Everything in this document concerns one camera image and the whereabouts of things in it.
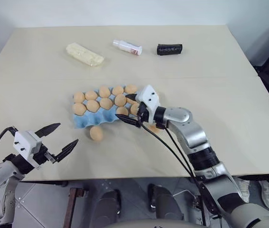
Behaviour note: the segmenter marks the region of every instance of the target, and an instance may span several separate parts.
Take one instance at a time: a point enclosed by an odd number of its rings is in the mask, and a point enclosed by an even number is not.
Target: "white bottle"
[[[113,45],[115,47],[118,47],[120,50],[130,52],[134,55],[140,55],[142,54],[143,47],[142,46],[135,46],[133,44],[127,43],[123,40],[114,40]]]

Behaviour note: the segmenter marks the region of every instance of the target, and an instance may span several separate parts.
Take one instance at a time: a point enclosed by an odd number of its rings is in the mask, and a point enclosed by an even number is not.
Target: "egg carton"
[[[119,120],[119,118],[115,115],[116,109],[118,108],[118,106],[114,104],[114,99],[116,96],[112,94],[112,89],[113,89],[113,87],[109,87],[110,96],[108,98],[112,100],[113,106],[109,110],[106,110],[106,109],[100,107],[97,110],[97,112],[95,112],[95,113],[90,112],[89,110],[86,110],[82,116],[73,114],[75,128],[86,128],[89,126],[97,126],[97,125],[100,125],[102,123],[112,123],[116,120]],[[94,90],[94,91],[98,95],[98,97],[95,100],[99,103],[101,100],[101,97],[99,96],[99,90]],[[87,100],[84,100],[83,104],[86,106],[87,102],[88,102]],[[129,116],[133,118],[135,116],[130,114],[130,107],[131,106],[132,106],[132,104],[130,104],[130,103],[126,103],[124,105],[124,107],[128,109]]]

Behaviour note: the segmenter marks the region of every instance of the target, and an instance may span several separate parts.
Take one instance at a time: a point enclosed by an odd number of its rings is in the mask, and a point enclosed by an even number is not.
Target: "table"
[[[111,45],[143,46],[141,56]],[[86,66],[65,53],[77,42],[105,57]],[[182,43],[183,53],[157,56],[158,43]],[[101,85],[151,84],[162,106],[192,111],[232,175],[269,173],[269,94],[226,26],[112,26],[19,28],[0,54],[0,132],[10,125],[37,130],[60,122],[44,138],[51,153],[79,138],[60,163],[45,163],[25,180],[187,176],[177,160],[142,129],[102,124],[104,140],[74,129],[72,94]],[[159,136],[169,142],[164,132]],[[0,161],[12,137],[0,142]]]

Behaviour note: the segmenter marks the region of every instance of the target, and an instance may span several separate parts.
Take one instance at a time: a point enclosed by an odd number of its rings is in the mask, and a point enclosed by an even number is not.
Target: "brown egg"
[[[125,92],[127,93],[127,94],[133,94],[133,93],[135,93],[136,91],[138,90],[138,88],[136,87],[136,85],[127,85],[126,87],[125,87]]]
[[[106,110],[109,110],[113,106],[113,102],[109,98],[102,98],[100,101],[100,106]]]
[[[108,98],[110,96],[110,90],[108,87],[101,86],[99,90],[100,97]]]
[[[129,115],[128,109],[125,107],[118,107],[116,109],[116,114]]]
[[[129,103],[129,104],[135,104],[136,103],[136,101],[133,101],[130,98],[126,97],[126,99],[127,99],[127,103]]]
[[[149,125],[147,127],[148,127],[149,130],[151,130],[155,134],[160,132],[160,129],[158,129],[155,125]]]
[[[139,104],[135,103],[135,104],[131,105],[130,113],[132,115],[136,115],[138,113],[138,109],[139,109]]]
[[[86,106],[82,103],[75,103],[72,106],[72,110],[75,115],[83,115],[86,112]]]
[[[100,108],[100,105],[95,100],[89,100],[89,101],[87,101],[86,106],[87,106],[87,109],[90,112],[93,112],[93,113],[97,112],[97,110]]]
[[[104,138],[104,134],[102,132],[102,128],[100,126],[93,126],[90,129],[90,137],[94,140],[94,141],[101,141]]]
[[[124,92],[124,88],[121,87],[120,85],[114,87],[113,90],[112,90],[112,94],[115,95],[115,96],[118,95],[118,94],[122,94],[123,92]]]
[[[118,94],[115,99],[114,99],[114,103],[118,106],[118,107],[123,107],[126,104],[126,97],[124,94]]]
[[[97,93],[94,91],[86,92],[85,96],[87,100],[95,100],[98,97]]]
[[[85,95],[82,92],[76,92],[73,95],[74,103],[82,103],[85,100]]]

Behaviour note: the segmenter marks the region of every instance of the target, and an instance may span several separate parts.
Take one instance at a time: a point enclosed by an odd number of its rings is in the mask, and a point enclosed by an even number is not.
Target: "tiled floor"
[[[88,198],[77,198],[72,228],[87,228],[95,203],[103,193],[119,189],[122,195],[122,211],[119,221],[134,219],[155,219],[155,214],[148,210],[147,186],[150,183],[161,185],[175,194],[185,220],[201,223],[200,211],[191,207],[191,196],[188,193],[178,194],[182,190],[197,191],[188,178],[134,178],[71,181],[67,187],[47,184],[22,182],[16,189],[15,219],[13,228],[59,228],[62,227],[68,203],[70,187],[89,189]],[[263,203],[260,197],[260,186],[250,182],[250,201]],[[219,221],[211,220],[213,228],[218,228]]]

